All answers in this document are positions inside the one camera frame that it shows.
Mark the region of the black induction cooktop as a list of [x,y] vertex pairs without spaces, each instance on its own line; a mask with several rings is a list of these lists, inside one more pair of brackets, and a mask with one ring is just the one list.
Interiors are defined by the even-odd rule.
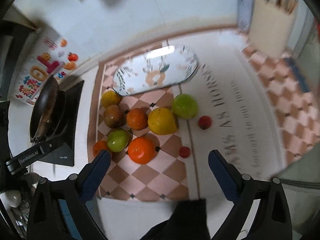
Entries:
[[70,89],[63,90],[66,96],[66,104],[63,109],[64,112],[62,115],[62,119],[54,135],[44,140],[44,141],[48,141],[49,139],[53,139],[55,137],[61,136],[63,140],[68,144],[68,146],[70,146],[71,149],[73,150],[73,166],[74,166],[74,141],[75,141],[76,118],[77,118],[83,84],[84,83],[81,81],[80,83],[77,83]]

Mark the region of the colourful wall sticker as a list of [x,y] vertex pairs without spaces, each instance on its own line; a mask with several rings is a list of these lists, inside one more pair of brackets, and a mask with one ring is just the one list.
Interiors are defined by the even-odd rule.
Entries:
[[10,96],[33,106],[42,84],[51,76],[61,82],[78,67],[80,59],[70,40],[51,27],[43,28],[23,61]]

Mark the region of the green apple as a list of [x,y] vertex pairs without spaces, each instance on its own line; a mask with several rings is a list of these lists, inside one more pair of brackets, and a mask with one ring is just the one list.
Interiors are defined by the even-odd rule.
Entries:
[[172,112],[181,119],[189,120],[197,116],[199,107],[189,94],[177,95],[172,103]]
[[121,152],[129,143],[129,134],[122,129],[116,129],[107,137],[107,146],[112,152]]

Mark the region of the grey spray can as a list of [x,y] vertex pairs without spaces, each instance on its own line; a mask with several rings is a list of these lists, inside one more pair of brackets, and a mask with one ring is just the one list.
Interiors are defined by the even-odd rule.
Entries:
[[250,29],[255,0],[238,0],[237,25],[243,32]]

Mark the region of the small red cherry tomato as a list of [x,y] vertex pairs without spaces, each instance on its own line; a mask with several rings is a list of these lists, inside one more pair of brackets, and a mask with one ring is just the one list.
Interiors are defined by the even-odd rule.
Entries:
[[181,158],[188,158],[191,154],[191,150],[188,147],[181,147],[179,150],[179,156]]

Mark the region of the yellow-green citrus fruit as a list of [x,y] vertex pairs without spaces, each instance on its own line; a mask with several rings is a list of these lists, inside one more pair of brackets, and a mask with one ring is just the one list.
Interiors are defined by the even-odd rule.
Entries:
[[104,108],[111,105],[118,105],[122,100],[122,97],[113,90],[106,91],[101,97],[101,104]]

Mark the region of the small orange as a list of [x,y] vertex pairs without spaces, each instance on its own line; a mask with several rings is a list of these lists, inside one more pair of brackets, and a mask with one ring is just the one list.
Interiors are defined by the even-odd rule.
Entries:
[[93,146],[93,156],[97,157],[101,151],[108,150],[106,141],[97,141]]

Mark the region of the large yellow lemon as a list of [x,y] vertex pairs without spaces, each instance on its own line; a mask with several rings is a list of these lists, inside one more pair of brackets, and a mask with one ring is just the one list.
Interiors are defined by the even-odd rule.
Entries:
[[164,107],[158,107],[150,112],[148,127],[156,135],[169,135],[178,131],[174,114]]

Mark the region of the oval floral ceramic plate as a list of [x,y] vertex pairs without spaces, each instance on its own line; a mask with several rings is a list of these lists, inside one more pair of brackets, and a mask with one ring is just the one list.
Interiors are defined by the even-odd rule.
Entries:
[[189,80],[198,66],[196,53],[186,46],[154,49],[120,64],[112,88],[120,96],[129,96],[178,85]]

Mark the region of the large orange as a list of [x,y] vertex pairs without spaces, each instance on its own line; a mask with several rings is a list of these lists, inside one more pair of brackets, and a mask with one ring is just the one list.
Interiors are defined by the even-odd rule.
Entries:
[[137,137],[129,143],[128,155],[138,164],[147,164],[156,156],[156,146],[147,137]]

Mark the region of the checkered table mat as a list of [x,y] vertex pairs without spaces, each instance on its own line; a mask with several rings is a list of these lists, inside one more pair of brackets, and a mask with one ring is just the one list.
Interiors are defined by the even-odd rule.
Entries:
[[192,119],[178,119],[175,133],[149,128],[123,130],[130,139],[149,138],[156,156],[147,164],[115,153],[99,194],[117,200],[157,202],[210,198],[219,188],[210,181],[208,154],[218,150],[239,172],[267,180],[302,157],[319,140],[318,109],[311,93],[302,93],[283,60],[264,57],[234,29],[171,39],[196,50],[200,67],[186,83],[123,97],[124,111],[146,113],[171,108],[179,94],[198,105]]

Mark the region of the black frying pan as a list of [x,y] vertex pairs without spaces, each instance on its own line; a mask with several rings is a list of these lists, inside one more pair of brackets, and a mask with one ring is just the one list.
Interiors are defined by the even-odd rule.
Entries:
[[35,145],[54,135],[62,119],[66,96],[55,77],[47,79],[33,107],[30,142]]

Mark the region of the dark orange tangerine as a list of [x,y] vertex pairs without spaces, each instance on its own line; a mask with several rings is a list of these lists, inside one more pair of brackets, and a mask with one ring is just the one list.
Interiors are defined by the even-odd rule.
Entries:
[[148,115],[141,108],[131,109],[127,116],[126,122],[130,128],[136,131],[143,130],[148,126]]

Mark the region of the cream utensil holder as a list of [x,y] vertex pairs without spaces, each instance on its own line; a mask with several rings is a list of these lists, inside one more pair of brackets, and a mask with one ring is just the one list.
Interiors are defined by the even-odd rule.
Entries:
[[255,0],[249,40],[262,53],[279,58],[285,50],[295,18],[295,12],[288,13],[267,0]]

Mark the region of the brownish red-green apple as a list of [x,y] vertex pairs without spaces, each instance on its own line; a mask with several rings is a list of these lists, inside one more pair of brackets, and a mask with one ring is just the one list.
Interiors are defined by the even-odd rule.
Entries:
[[125,114],[118,105],[110,105],[104,111],[104,123],[109,128],[125,125]]

